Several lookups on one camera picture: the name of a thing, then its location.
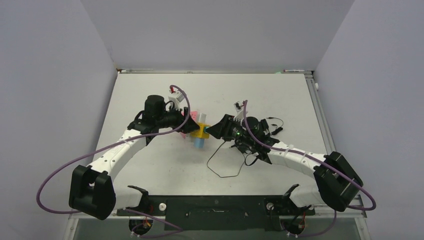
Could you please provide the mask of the pink triangular power strip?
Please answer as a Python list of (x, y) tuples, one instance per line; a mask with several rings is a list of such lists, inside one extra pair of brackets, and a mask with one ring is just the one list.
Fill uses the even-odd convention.
[(190, 119), (186, 122), (186, 124), (181, 128), (182, 130), (188, 130), (188, 133), (180, 132), (181, 136), (186, 139), (187, 136), (190, 135), (190, 133), (194, 131), (198, 131), (200, 129), (199, 124), (197, 123), (198, 120), (198, 111), (191, 111), (190, 112)]

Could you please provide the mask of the black TP-Link adapter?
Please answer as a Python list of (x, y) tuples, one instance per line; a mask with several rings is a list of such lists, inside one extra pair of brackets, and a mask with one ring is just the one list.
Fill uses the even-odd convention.
[(268, 125), (267, 120), (266, 119), (261, 119), (259, 123), (260, 123), (260, 126), (261, 126), (262, 131), (264, 133), (266, 133), (266, 134), (269, 134), (270, 133), (270, 128), (269, 128), (269, 125)]

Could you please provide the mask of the yellow block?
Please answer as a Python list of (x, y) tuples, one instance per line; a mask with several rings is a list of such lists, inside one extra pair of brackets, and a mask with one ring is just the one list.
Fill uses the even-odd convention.
[(210, 125), (198, 122), (199, 126), (198, 130), (195, 130), (190, 133), (190, 136), (192, 138), (198, 138), (198, 139), (208, 139), (210, 137), (210, 134), (206, 132), (206, 130), (210, 127)]

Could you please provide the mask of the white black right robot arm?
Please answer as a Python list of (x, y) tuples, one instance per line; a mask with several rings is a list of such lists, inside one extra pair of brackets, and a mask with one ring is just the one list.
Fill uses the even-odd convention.
[(242, 121), (226, 114), (205, 131), (216, 139), (233, 141), (241, 152), (248, 151), (258, 160), (284, 166), (315, 179), (312, 185), (298, 184), (285, 193), (282, 207), (289, 214), (314, 205), (327, 205), (343, 212), (359, 191), (352, 183), (363, 186), (362, 180), (341, 153), (311, 153), (287, 145), (272, 137), (264, 119), (249, 116), (247, 121)]

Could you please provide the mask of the white charger block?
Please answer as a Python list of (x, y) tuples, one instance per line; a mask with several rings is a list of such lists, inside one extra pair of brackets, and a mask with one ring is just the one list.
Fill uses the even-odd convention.
[(206, 119), (207, 119), (207, 114), (200, 112), (198, 114), (198, 118), (197, 118), (197, 122), (201, 123), (201, 124), (205, 124), (206, 123)]

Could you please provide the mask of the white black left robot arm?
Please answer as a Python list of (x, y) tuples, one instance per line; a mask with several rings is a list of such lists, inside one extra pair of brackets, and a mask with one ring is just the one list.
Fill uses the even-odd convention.
[(99, 220), (105, 220), (114, 210), (130, 208), (136, 215), (148, 211), (148, 191), (134, 185), (115, 187), (114, 180), (124, 166), (161, 129), (168, 133), (192, 133), (200, 126), (190, 117), (190, 108), (180, 108), (187, 97), (180, 91), (171, 93), (168, 102), (160, 95), (149, 95), (134, 120), (119, 140), (103, 150), (102, 155), (87, 166), (78, 165), (72, 172), (69, 206)]

